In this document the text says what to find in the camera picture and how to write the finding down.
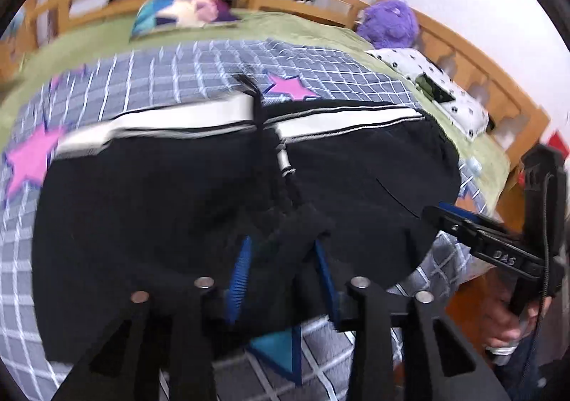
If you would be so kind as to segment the person right hand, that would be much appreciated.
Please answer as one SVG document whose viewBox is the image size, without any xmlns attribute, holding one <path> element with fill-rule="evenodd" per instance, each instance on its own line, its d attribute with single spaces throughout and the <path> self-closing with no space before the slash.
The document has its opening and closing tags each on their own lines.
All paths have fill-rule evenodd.
<svg viewBox="0 0 570 401">
<path fill-rule="evenodd" d="M 527 306 L 522 316 L 511 313 L 507 305 L 511 291 L 498 278 L 487 277 L 487 291 L 482 303 L 480 333 L 486 348 L 502 349 L 530 335 L 539 317 L 548 311 L 552 299 L 547 297 L 544 304 L 537 300 Z"/>
</svg>

